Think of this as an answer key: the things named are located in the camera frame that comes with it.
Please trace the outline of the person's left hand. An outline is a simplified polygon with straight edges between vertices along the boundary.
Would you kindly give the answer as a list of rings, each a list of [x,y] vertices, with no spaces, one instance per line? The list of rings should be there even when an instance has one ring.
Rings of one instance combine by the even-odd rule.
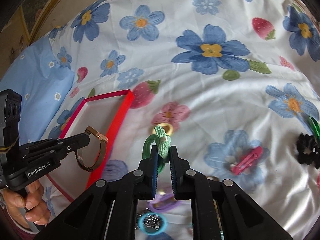
[[[39,180],[27,186],[29,193],[22,197],[8,188],[3,190],[3,198],[7,205],[9,215],[22,227],[28,229],[27,222],[37,225],[46,225],[50,219],[50,211],[42,200],[44,188]]]

